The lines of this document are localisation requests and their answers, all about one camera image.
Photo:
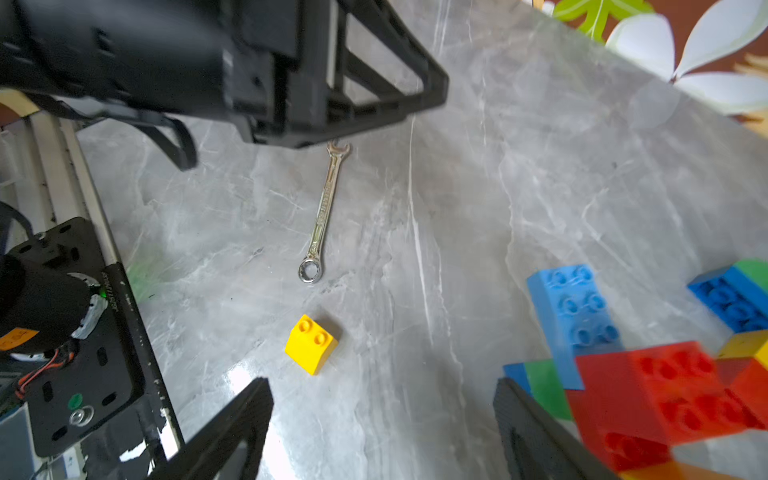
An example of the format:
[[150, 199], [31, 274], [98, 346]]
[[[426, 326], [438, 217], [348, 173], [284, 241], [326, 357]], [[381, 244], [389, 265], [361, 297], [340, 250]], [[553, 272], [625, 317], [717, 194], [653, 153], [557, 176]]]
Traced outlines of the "blue square brick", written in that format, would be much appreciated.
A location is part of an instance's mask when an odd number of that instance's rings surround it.
[[515, 383], [528, 395], [532, 394], [532, 387], [525, 362], [504, 365], [503, 373], [506, 378], [514, 380]]

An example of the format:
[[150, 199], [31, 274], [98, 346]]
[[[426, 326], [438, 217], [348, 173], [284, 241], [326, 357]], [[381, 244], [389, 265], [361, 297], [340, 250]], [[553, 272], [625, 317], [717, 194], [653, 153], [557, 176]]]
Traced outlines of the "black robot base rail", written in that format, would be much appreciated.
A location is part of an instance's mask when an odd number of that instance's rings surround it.
[[1, 475], [146, 479], [175, 425], [123, 271], [76, 217], [1, 257]]

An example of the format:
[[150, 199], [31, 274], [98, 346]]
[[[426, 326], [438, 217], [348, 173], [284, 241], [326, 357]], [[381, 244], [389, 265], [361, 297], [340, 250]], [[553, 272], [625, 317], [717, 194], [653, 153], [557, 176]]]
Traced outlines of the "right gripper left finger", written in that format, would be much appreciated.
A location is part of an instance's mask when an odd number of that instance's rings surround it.
[[252, 380], [151, 479], [254, 479], [274, 400], [266, 378]]

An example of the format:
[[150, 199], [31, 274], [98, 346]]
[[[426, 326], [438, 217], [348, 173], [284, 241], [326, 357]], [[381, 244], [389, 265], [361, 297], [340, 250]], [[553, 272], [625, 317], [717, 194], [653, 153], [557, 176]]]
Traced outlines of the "yellow square brick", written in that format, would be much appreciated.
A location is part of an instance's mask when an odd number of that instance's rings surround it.
[[677, 461], [623, 471], [619, 477], [624, 480], [741, 480], [740, 477]]
[[291, 330], [284, 352], [309, 375], [317, 375], [338, 345], [337, 339], [303, 315]]
[[717, 359], [754, 359], [767, 369], [768, 330], [734, 334], [719, 350]]

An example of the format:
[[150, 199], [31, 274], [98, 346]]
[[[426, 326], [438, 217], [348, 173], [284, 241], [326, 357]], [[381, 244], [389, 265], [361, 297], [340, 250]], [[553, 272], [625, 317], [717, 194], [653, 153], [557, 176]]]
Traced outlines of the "red square brick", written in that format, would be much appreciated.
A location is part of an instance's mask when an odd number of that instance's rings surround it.
[[752, 358], [716, 361], [718, 375], [731, 397], [745, 409], [753, 428], [767, 429], [767, 370]]

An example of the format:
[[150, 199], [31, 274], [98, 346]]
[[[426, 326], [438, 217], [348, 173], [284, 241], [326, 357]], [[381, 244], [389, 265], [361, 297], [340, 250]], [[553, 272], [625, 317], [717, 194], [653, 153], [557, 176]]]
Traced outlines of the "light blue long brick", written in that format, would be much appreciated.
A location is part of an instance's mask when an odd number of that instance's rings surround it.
[[624, 349], [595, 273], [586, 264], [541, 270], [527, 286], [563, 387], [583, 390], [576, 358]]

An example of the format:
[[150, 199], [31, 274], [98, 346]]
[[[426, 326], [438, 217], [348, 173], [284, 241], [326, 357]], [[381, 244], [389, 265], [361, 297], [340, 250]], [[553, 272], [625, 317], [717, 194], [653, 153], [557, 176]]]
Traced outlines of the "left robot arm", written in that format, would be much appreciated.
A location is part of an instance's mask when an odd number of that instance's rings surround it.
[[61, 118], [132, 125], [182, 171], [198, 163], [187, 116], [302, 149], [449, 89], [386, 1], [5, 1], [1, 83]]

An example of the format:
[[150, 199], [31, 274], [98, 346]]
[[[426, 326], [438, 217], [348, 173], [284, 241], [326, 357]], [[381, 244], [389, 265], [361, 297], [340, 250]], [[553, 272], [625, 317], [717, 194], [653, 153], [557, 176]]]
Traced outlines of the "dark blue long brick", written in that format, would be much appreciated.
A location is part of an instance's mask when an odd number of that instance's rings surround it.
[[688, 288], [733, 332], [765, 330], [767, 291], [754, 285], [734, 264], [697, 276]]

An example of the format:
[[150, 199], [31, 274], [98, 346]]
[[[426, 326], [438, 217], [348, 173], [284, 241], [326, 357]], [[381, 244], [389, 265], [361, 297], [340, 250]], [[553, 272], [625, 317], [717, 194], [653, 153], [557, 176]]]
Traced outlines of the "green square brick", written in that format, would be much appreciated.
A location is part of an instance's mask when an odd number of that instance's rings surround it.
[[748, 278], [754, 285], [764, 291], [768, 290], [768, 262], [760, 259], [739, 260], [734, 267]]
[[531, 396], [552, 417], [570, 421], [573, 415], [565, 389], [553, 360], [536, 360], [524, 364]]

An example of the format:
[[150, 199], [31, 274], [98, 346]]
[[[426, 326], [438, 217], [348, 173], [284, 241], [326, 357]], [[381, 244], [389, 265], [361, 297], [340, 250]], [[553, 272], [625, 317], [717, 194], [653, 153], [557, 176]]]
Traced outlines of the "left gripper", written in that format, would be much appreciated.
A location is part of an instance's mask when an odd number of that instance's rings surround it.
[[[346, 46], [352, 17], [422, 82], [406, 94]], [[223, 98], [242, 138], [300, 149], [445, 104], [449, 76], [387, 1], [223, 1]]]

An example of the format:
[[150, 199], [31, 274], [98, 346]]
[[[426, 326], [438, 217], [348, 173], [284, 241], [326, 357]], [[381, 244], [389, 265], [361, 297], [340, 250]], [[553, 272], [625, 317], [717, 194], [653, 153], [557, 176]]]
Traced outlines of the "red long brick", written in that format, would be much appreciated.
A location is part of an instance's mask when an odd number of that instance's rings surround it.
[[566, 398], [586, 448], [615, 473], [671, 462], [674, 447], [762, 429], [698, 343], [579, 356]]

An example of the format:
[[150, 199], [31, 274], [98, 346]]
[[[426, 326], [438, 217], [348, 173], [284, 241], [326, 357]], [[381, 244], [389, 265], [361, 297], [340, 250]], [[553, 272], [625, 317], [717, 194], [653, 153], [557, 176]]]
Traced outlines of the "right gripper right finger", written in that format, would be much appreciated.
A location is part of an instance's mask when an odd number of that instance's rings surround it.
[[516, 382], [497, 382], [493, 408], [512, 479], [615, 479]]

